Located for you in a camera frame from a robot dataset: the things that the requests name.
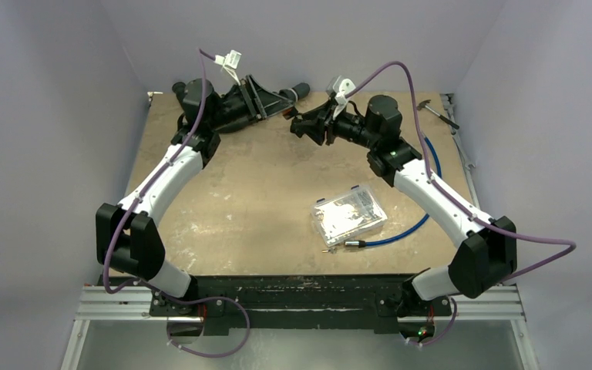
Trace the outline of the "orange padlock with keys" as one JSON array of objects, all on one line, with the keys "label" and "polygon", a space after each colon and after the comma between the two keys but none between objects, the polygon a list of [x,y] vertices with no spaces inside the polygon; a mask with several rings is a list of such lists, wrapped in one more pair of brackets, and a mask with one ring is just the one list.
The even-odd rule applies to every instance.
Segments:
[{"label": "orange padlock with keys", "polygon": [[301,119],[301,113],[295,106],[292,106],[291,108],[284,110],[282,112],[282,116],[287,120]]}]

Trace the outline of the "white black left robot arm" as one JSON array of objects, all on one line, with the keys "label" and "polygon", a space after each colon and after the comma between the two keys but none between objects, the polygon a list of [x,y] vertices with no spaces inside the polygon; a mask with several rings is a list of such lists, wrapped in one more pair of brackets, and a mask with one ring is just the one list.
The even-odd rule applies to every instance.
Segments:
[{"label": "white black left robot arm", "polygon": [[271,91],[252,75],[224,94],[208,79],[175,82],[172,91],[183,112],[160,162],[129,195],[96,211],[96,258],[106,271],[132,275],[169,295],[179,315],[199,304],[196,278],[168,261],[158,225],[178,193],[212,160],[221,135],[283,114],[311,91],[306,82]]}]

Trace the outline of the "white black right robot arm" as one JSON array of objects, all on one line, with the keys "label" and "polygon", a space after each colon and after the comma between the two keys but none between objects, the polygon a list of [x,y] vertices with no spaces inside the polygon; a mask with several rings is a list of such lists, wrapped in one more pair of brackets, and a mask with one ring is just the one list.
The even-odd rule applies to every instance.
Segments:
[{"label": "white black right robot arm", "polygon": [[402,114],[395,99],[373,96],[363,115],[336,108],[336,101],[329,99],[298,113],[290,131],[319,146],[341,138],[368,149],[373,173],[414,200],[456,247],[448,266],[427,269],[403,284],[402,307],[419,314],[442,296],[477,298],[516,270],[516,241],[495,231],[514,232],[514,223],[482,212],[426,167],[423,155],[401,137]]}]

